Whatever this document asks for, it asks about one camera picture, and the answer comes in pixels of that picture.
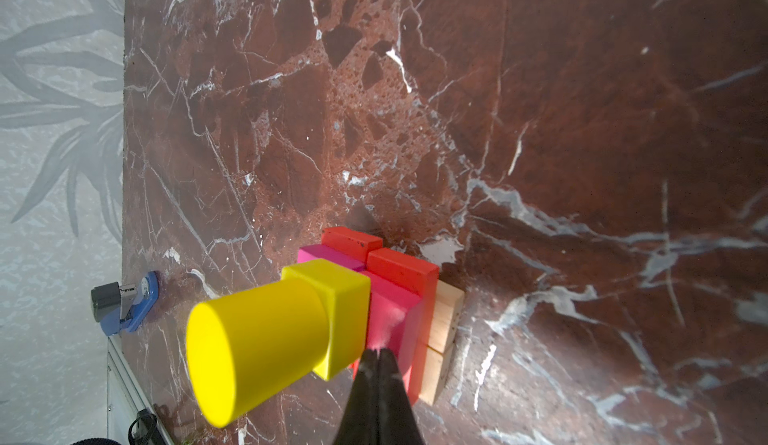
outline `pink block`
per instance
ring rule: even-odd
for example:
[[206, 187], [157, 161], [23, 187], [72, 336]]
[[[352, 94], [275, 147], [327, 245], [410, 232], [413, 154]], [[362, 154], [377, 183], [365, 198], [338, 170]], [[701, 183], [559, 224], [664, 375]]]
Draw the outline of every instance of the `pink block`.
[[371, 279], [366, 348], [392, 350], [405, 381], [410, 377], [424, 301], [417, 294], [376, 274], [369, 271], [360, 273]]
[[299, 255], [296, 257], [296, 263], [316, 260], [317, 258], [325, 258], [327, 261], [332, 261], [341, 267], [347, 267], [354, 271], [362, 271], [366, 269], [366, 264], [362, 263], [360, 260], [355, 260], [354, 258], [342, 254], [340, 251], [336, 251], [320, 244], [299, 248]]

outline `building block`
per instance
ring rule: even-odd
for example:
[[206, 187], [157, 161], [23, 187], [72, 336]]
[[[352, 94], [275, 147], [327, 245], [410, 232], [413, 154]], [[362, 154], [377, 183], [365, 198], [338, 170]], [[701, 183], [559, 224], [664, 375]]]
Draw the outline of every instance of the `building block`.
[[458, 318], [464, 306], [464, 291], [442, 280], [437, 280], [435, 311], [429, 327], [428, 345], [437, 353], [445, 354], [456, 338]]
[[422, 375], [424, 373], [427, 344], [429, 343], [429, 328], [432, 324], [432, 313], [435, 309], [435, 296], [440, 268], [428, 261], [411, 257], [399, 251], [379, 248], [368, 254], [366, 270], [408, 291], [416, 293], [423, 300], [418, 343], [413, 354], [410, 376], [408, 378], [410, 381], [408, 399], [411, 403], [415, 403], [418, 400], [418, 393], [422, 387]]
[[437, 396], [446, 385], [453, 349], [453, 342], [448, 344], [448, 348], [442, 354], [432, 347], [427, 347], [426, 360], [424, 362], [424, 378], [422, 379], [422, 389], [418, 394], [418, 398], [429, 406], [435, 404]]
[[320, 297], [297, 278], [197, 304], [187, 322], [187, 369], [200, 410], [225, 427], [310, 373], [329, 338]]
[[340, 251], [320, 244], [299, 248], [296, 263], [304, 263], [305, 261], [316, 260], [317, 258], [325, 258], [327, 261], [332, 261], [341, 267], [346, 267], [354, 271], [362, 271], [366, 269], [364, 261], [355, 260]]
[[314, 287], [328, 317], [326, 354], [313, 369], [328, 381], [366, 348], [371, 279], [324, 258], [284, 267], [283, 281], [291, 278]]
[[366, 261], [370, 251], [384, 246], [381, 238], [346, 227], [322, 229], [320, 243], [362, 262]]
[[405, 376], [410, 371], [416, 350], [424, 302], [418, 295], [389, 280], [369, 271], [361, 273], [371, 279], [366, 348], [392, 350], [400, 373]]

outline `magenta block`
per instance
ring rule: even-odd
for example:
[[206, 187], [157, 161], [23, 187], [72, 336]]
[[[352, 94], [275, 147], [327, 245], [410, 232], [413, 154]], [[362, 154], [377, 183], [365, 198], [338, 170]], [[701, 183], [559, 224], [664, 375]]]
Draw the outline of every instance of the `magenta block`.
[[327, 261], [332, 261], [341, 267], [347, 267], [354, 271], [363, 271], [366, 269], [366, 264], [360, 260], [355, 260], [348, 255], [342, 254], [340, 251], [336, 251], [320, 244], [299, 248], [299, 255], [296, 257], [296, 263], [315, 260], [317, 258], [325, 258]]

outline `yellow cylinder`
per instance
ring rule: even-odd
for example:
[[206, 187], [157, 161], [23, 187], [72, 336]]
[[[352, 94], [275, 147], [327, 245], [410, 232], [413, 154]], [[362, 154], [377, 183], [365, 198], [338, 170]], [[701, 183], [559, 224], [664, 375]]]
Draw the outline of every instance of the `yellow cylinder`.
[[225, 427], [311, 372], [329, 340], [320, 298], [298, 278], [197, 304], [187, 367], [203, 415]]

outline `brown marble tabletop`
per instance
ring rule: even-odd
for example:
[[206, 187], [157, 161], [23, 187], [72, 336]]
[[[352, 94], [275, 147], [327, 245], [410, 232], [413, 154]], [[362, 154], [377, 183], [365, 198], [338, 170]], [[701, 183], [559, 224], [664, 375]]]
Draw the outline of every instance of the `brown marble tabletop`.
[[351, 374], [223, 430], [199, 301], [328, 225], [467, 292], [428, 443], [764, 443], [768, 0], [126, 0], [124, 350], [181, 443], [331, 443]]

